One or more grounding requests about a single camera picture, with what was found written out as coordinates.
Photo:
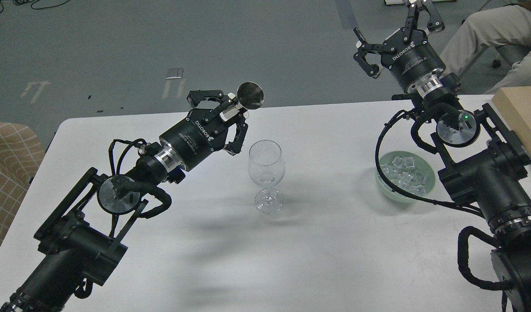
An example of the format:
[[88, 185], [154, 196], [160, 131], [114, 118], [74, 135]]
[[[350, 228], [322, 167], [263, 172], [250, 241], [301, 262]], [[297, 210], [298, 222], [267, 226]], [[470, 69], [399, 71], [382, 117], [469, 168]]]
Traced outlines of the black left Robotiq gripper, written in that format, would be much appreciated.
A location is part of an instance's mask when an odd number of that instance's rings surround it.
[[[188, 115], [160, 135], [162, 145], [175, 152], [184, 171], [191, 171], [212, 152], [225, 150], [232, 156], [241, 152], [249, 115], [245, 108], [233, 108], [237, 104], [235, 97], [220, 90], [198, 90], [190, 91], [187, 101], [192, 107]], [[218, 106], [198, 108], [202, 101], [216, 101]], [[235, 136], [227, 143], [226, 137], [233, 125], [236, 126]]]

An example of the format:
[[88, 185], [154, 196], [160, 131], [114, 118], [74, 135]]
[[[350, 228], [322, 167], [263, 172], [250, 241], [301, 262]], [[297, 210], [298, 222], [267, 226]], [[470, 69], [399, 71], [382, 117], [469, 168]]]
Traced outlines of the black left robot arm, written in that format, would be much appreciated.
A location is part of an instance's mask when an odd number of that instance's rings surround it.
[[214, 152], [239, 154], [248, 111], [263, 105], [264, 92], [245, 82], [236, 94], [197, 90], [187, 101], [187, 116], [158, 142], [111, 142], [111, 173], [89, 168], [38, 228], [34, 237], [45, 257], [0, 312], [61, 312], [71, 296], [85, 299], [95, 284], [104, 285], [127, 251], [121, 241], [135, 221], [172, 205], [160, 184], [180, 183]]

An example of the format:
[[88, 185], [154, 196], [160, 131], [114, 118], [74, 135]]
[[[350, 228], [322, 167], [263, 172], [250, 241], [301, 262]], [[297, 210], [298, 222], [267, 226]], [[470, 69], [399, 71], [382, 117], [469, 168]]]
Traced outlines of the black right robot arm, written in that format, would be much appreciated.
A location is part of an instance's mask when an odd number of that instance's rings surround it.
[[[428, 42], [444, 30], [430, 0], [406, 0], [404, 26], [381, 44], [366, 41], [358, 28], [354, 60], [377, 78], [386, 68], [403, 89], [394, 100], [410, 99], [414, 108], [397, 112], [385, 125], [375, 148], [375, 166], [392, 192], [482, 217], [491, 233], [468, 226], [458, 235], [458, 270], [469, 283], [502, 293], [502, 310], [531, 312], [531, 198], [519, 183], [531, 164], [515, 132], [489, 104], [470, 112], [457, 97], [461, 82]], [[390, 182], [382, 172], [379, 151], [387, 132], [400, 120], [412, 119], [410, 136], [422, 150], [440, 156], [438, 178], [451, 201], [414, 195]]]

